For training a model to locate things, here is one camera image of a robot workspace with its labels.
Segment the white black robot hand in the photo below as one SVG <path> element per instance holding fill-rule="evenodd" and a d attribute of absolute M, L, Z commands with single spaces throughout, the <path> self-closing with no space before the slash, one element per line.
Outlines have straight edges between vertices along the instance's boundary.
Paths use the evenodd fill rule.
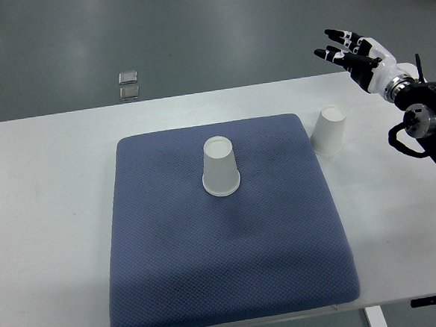
<path fill-rule="evenodd" d="M 328 45 L 314 50 L 314 55 L 345 69 L 367 93 L 378 94 L 392 103 L 399 86 L 413 82 L 410 73 L 398 66 L 393 54 L 372 37 L 338 29 L 326 29 L 324 34 L 341 48 Z"/>

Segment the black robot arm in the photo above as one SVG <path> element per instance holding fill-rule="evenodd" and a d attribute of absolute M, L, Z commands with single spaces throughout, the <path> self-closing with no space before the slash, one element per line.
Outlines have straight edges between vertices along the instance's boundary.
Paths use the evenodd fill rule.
<path fill-rule="evenodd" d="M 418 78 L 399 75 L 386 86 L 386 99 L 404 112 L 403 121 L 389 130 L 387 141 L 404 155 L 429 157 L 436 164 L 436 81 L 424 78 L 420 56 L 415 58 Z M 400 131 L 414 138 L 423 150 L 414 151 L 398 140 Z"/>

